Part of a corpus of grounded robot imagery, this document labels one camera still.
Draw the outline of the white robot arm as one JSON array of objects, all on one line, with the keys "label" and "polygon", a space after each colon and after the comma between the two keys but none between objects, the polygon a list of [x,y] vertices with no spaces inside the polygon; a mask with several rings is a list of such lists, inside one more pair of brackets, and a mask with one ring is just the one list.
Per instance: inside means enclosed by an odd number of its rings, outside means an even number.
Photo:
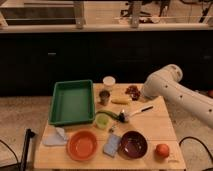
[{"label": "white robot arm", "polygon": [[166,65],[147,77],[141,88],[141,95],[148,99],[161,95],[188,110],[213,129],[213,99],[182,86],[182,77],[183,72],[179,66]]}]

